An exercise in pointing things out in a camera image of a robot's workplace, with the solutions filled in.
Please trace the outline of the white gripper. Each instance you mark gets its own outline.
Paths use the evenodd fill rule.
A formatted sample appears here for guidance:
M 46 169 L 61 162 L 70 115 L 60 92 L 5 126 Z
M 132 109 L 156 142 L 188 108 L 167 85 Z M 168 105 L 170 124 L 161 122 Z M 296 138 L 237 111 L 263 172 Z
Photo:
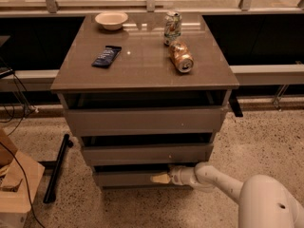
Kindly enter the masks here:
M 174 166 L 168 173 L 160 173 L 150 177 L 150 180 L 154 183 L 168 184 L 172 181 L 176 185 L 189 185 L 195 186 L 197 178 L 193 167 L 187 167 L 182 165 Z

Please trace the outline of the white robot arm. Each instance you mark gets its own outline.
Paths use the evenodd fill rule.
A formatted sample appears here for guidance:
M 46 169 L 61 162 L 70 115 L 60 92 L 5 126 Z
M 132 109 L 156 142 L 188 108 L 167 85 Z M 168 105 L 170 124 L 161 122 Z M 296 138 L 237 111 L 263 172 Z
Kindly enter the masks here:
M 238 228 L 304 228 L 303 206 L 281 182 L 269 176 L 253 175 L 241 182 L 200 162 L 195 167 L 174 165 L 150 179 L 204 192 L 217 187 L 238 205 Z

